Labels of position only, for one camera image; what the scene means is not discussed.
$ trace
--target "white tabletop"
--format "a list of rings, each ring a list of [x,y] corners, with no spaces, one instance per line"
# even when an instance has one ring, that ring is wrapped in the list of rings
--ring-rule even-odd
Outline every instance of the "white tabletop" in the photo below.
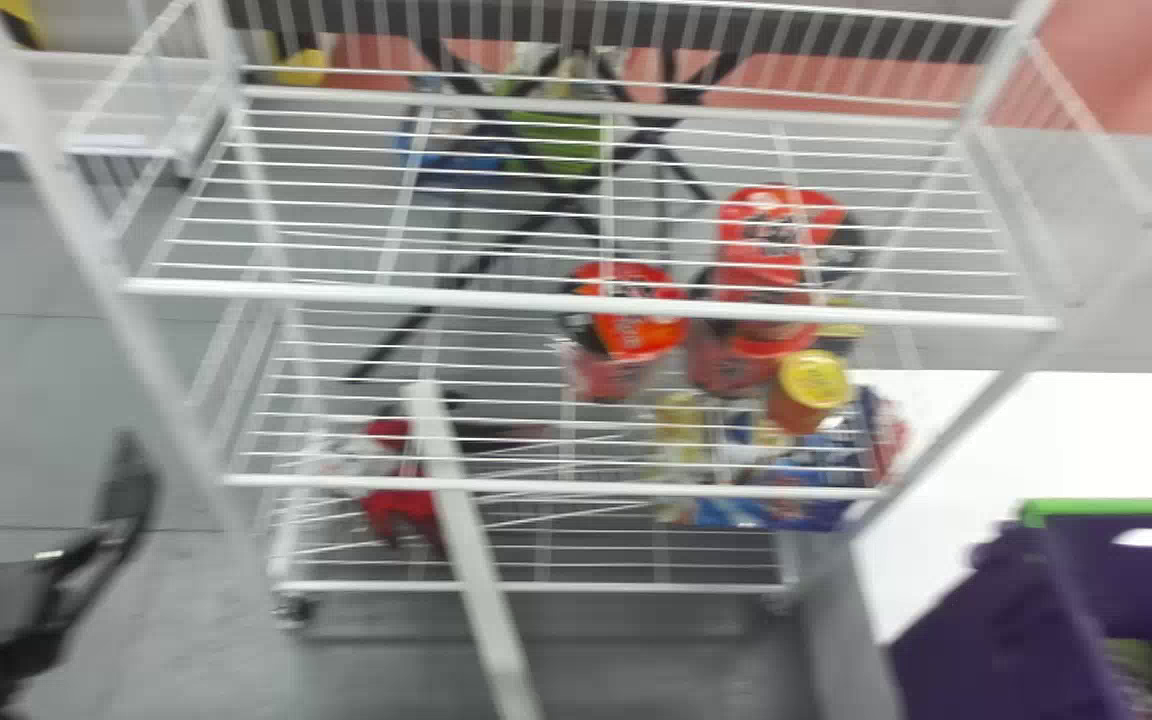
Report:
[[[924,370],[861,379],[900,397],[918,429],[916,450],[992,376]],[[969,548],[1030,497],[1152,497],[1152,374],[1033,373],[1021,381],[854,544],[874,638],[896,639],[955,588],[969,574]]]

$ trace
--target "orange snack canister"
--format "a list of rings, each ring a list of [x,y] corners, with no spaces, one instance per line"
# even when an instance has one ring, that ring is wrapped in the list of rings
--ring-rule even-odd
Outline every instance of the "orange snack canister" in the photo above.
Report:
[[[824,192],[783,184],[742,188],[718,210],[718,220],[717,281],[721,286],[796,286],[803,266],[803,249],[796,245],[819,247],[826,253],[817,258],[817,264],[827,266],[820,273],[826,285],[835,283],[864,259],[854,250],[864,243],[861,233],[846,209]],[[799,233],[803,220],[810,227]],[[719,295],[718,300],[741,298]]]
[[[604,281],[617,281],[604,287]],[[573,295],[683,300],[668,273],[643,263],[586,263],[574,270],[560,291]],[[561,351],[567,381],[579,397],[620,402],[644,386],[667,351],[687,334],[685,318],[652,314],[563,313],[571,339]]]
[[[696,279],[692,300],[712,300],[708,268]],[[810,323],[736,323],[694,319],[687,332],[687,379],[717,397],[750,397],[776,377],[781,357],[814,341]]]
[[[781,359],[767,415],[787,433],[812,434],[820,420],[850,400],[844,362],[825,350],[801,350]]]

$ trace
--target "white shelf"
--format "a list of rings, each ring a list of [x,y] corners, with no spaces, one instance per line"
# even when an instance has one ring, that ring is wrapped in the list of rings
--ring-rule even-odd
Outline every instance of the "white shelf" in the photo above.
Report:
[[[620,492],[632,495],[755,497],[790,492],[786,488],[732,486],[732,475],[753,469],[759,462],[733,460],[723,454],[732,442],[723,427],[733,414],[756,410],[761,397],[719,401],[699,393],[685,378],[682,347],[664,357],[653,381],[620,404],[575,397],[568,389],[561,361],[554,350],[562,340],[556,319],[544,313],[447,313],[430,323],[382,362],[370,377],[344,378],[361,357],[384,346],[384,334],[401,323],[404,313],[387,310],[343,310],[340,306],[302,306],[303,323],[283,327],[265,361],[250,414],[238,434],[232,464],[233,486],[297,487],[442,487],[437,478],[397,483],[380,473],[392,455],[361,454],[347,446],[365,425],[379,416],[404,416],[399,389],[417,379],[433,379],[444,392],[457,393],[454,420],[493,423],[529,429],[509,450],[465,454],[467,486],[475,488],[556,487],[554,482],[585,483],[567,486],[579,492]],[[861,363],[867,361],[861,355]],[[657,410],[672,393],[690,392],[703,415],[695,430],[704,448],[687,462],[661,460],[657,438]],[[855,415],[847,407],[840,415]],[[824,427],[829,426],[826,420]],[[877,498],[880,488],[863,487],[872,462],[867,445],[856,442],[856,430],[832,430],[840,442],[858,445],[856,467],[826,469],[831,486],[797,488],[803,497],[840,500]],[[394,439],[399,437],[378,437]],[[783,447],[761,448],[774,456]],[[819,457],[818,450],[810,450]],[[408,448],[410,461],[433,457]],[[353,464],[342,477],[325,467]]]
[[[478,495],[507,592],[778,593],[785,591],[765,530],[658,523],[650,498]],[[275,532],[291,530],[285,592],[456,591],[447,562],[417,536],[392,550],[371,535],[351,498],[311,495],[294,518],[279,503]],[[282,560],[272,556],[271,560]]]
[[[774,313],[922,327],[1051,331],[1059,325],[1030,293],[992,202],[945,139],[940,122],[852,118],[836,124],[816,114],[723,119],[713,108],[668,108],[685,119],[664,137],[712,195],[705,200],[687,191],[668,174],[669,161],[649,149],[621,162],[598,160],[630,147],[626,142],[637,128],[630,115],[611,111],[591,118],[598,142],[530,145],[531,159],[540,164],[558,158],[547,152],[561,146],[593,152],[590,182],[554,172],[553,165],[536,172],[511,150],[476,141],[470,150],[453,152],[500,160],[502,167],[444,172],[444,181],[457,180],[453,185],[417,183],[431,177],[429,169],[417,168],[429,154],[396,143],[399,137],[416,146],[426,142],[426,149],[439,143],[447,156],[450,141],[429,141],[412,122],[434,109],[363,103],[358,96],[256,101],[234,120],[241,124],[221,132],[202,169],[204,181],[166,225],[141,276],[126,290],[389,305],[411,304],[411,291],[420,290],[442,306],[594,310],[602,300],[558,291],[576,266],[612,258],[653,263],[668,270],[674,285],[699,290],[702,270],[718,264],[717,215],[726,197],[742,187],[783,183],[825,192],[849,210],[867,242],[859,250],[867,263],[849,282],[818,290],[817,298],[865,306],[778,306]],[[454,97],[457,106],[502,101],[439,94],[385,99],[394,97],[438,105]],[[652,108],[641,106],[636,118]],[[556,127],[517,115],[506,122]],[[477,120],[442,122],[453,137],[465,137],[476,126],[482,131]],[[658,202],[657,192],[667,200]],[[571,204],[554,209],[556,200]],[[574,218],[596,223],[597,233],[585,233],[589,225],[582,229]],[[532,232],[518,242],[513,229],[529,222]],[[831,265],[817,262],[814,267],[828,272]],[[616,300],[626,311],[634,302]],[[667,305],[637,306],[662,314],[773,313],[767,306],[715,302]]]
[[[51,127],[67,128],[126,55],[20,50],[29,78],[45,101]],[[159,58],[161,85],[138,67],[103,104],[81,136],[67,138],[76,156],[170,158],[200,152],[218,113],[212,65],[205,58]],[[15,151],[0,123],[0,152]]]

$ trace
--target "red snack canister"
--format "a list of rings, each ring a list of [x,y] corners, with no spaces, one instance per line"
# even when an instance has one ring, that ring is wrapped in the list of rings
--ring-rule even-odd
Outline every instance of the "red snack canister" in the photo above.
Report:
[[[607,279],[617,281],[606,285]],[[668,273],[643,263],[586,263],[574,270],[562,291],[608,297],[683,300]],[[571,342],[561,348],[568,382],[577,395],[617,402],[634,395],[652,369],[687,334],[685,318],[652,314],[563,313],[558,317]]]
[[[814,265],[823,266],[820,282],[835,285],[864,262],[856,247],[864,245],[846,209],[824,192],[794,190],[783,184],[742,188],[718,210],[721,286],[790,288],[801,282],[803,249],[819,247]],[[799,223],[808,223],[799,234]],[[720,291],[719,300],[741,301],[745,290]],[[791,297],[798,293],[779,293]]]
[[[710,270],[696,278],[708,283]],[[691,293],[695,300],[712,300],[707,287]],[[751,325],[759,331],[756,333]],[[717,397],[760,395],[780,367],[781,357],[803,350],[814,341],[814,325],[804,323],[691,321],[687,332],[687,379]]]

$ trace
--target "green rim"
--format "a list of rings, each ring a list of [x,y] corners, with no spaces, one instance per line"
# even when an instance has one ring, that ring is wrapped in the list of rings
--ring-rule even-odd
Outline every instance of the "green rim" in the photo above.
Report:
[[[1026,528],[1043,528],[1049,515],[1152,515],[1152,497],[1045,497],[1020,507]]]

